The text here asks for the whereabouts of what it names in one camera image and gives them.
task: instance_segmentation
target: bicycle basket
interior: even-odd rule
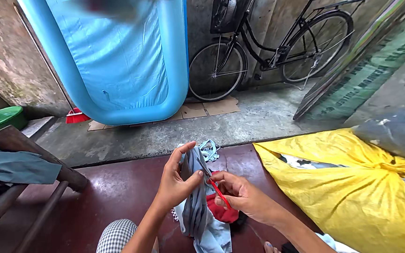
[[[210,33],[234,32],[248,7],[248,3],[248,0],[214,0]]]

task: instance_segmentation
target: bicycle wheel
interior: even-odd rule
[[[289,40],[288,53],[279,57],[279,62],[296,60],[280,68],[284,81],[297,83],[313,77],[338,59],[340,52],[345,54],[353,27],[351,15],[341,10],[321,14],[308,22]]]
[[[228,96],[245,78],[248,62],[245,51],[236,43],[222,69],[221,64],[228,50],[229,39],[212,43],[193,57],[190,63],[189,88],[200,101],[214,102]]]

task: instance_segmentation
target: red floor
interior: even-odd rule
[[[312,230],[318,227],[296,206],[262,167],[251,144],[219,150],[212,170],[228,169],[242,175],[280,203]],[[158,189],[168,157],[147,158],[79,169],[90,185],[82,193],[67,189],[29,252],[93,253],[103,229],[116,219],[139,224]],[[0,252],[11,252],[53,191],[53,186],[30,185],[17,204],[0,220]],[[262,245],[287,242],[277,230],[248,219],[232,235],[233,252],[262,252]],[[159,232],[161,252],[194,252],[193,240],[182,235],[179,223],[168,214]]]

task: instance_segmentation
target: scissor handle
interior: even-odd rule
[[[232,209],[232,207],[229,205],[228,200],[223,196],[223,194],[221,193],[220,189],[218,189],[217,185],[210,180],[211,185],[213,186],[213,188],[215,189],[215,191],[218,193],[218,196],[226,203],[226,206],[228,207],[228,209]]]

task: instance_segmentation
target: bicycle frame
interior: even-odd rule
[[[278,58],[279,55],[288,53],[289,48],[285,44],[288,43],[288,41],[290,39],[290,36],[295,32],[296,27],[300,26],[301,29],[304,28],[304,27],[307,27],[307,21],[306,21],[306,18],[304,18],[304,14],[306,14],[307,10],[309,9],[309,7],[310,7],[310,5],[312,4],[313,1],[315,1],[315,0],[308,0],[308,2],[306,3],[306,6],[304,6],[301,13],[296,18],[295,22],[290,27],[290,30],[287,32],[287,34],[285,35],[284,39],[282,40],[280,46],[277,49],[265,47],[262,44],[260,44],[257,41],[257,39],[255,38],[255,36],[254,36],[254,34],[252,32],[251,26],[249,24],[249,20],[248,20],[249,9],[252,6],[252,2],[251,2],[249,8],[244,12],[243,17],[242,17],[242,19],[241,19],[241,21],[239,23],[239,26],[237,27],[236,31],[234,32],[233,36],[231,37],[231,40],[228,43],[228,50],[227,50],[226,54],[224,54],[220,65],[218,65],[216,67],[215,74],[220,73],[221,69],[226,65],[226,62],[228,61],[228,58],[229,58],[230,54],[232,53],[232,49],[233,49],[235,43],[237,43],[239,34],[242,35],[243,42],[245,43],[246,49],[253,56],[253,58],[260,64],[262,71],[268,71],[268,70],[276,69],[276,68],[281,67],[283,64],[287,64],[287,63],[290,63],[290,62],[299,61],[299,60],[302,60],[302,59],[314,57],[315,53],[312,54],[312,55],[308,55],[308,56],[306,56],[304,58],[298,58],[298,59],[287,60],[287,61],[283,61],[282,59],[279,59],[280,57]],[[343,4],[349,4],[349,3],[354,3],[354,2],[358,2],[358,1],[364,1],[364,0],[345,0],[345,1],[342,1],[340,3],[331,4],[331,5],[327,5],[327,6],[324,6],[324,7],[317,8],[315,10],[320,10],[321,11],[321,10],[328,9],[328,8],[337,9],[339,6],[341,6]],[[312,33],[312,31],[311,31],[311,29],[309,27],[308,27],[308,31],[311,34],[312,38],[313,38],[315,51],[318,52],[318,46],[316,44],[315,36],[313,35],[313,33]],[[250,34],[252,42],[257,47],[259,47],[262,50],[274,52],[273,57],[271,59],[268,59],[269,61],[263,60],[258,54],[256,54],[256,52],[254,52],[254,50],[253,50],[253,48],[251,46],[251,43],[249,42],[247,32]],[[305,53],[306,52],[303,51],[303,52],[301,52],[301,53],[299,53],[297,55],[291,55],[291,57],[289,57],[289,59],[304,55]]]

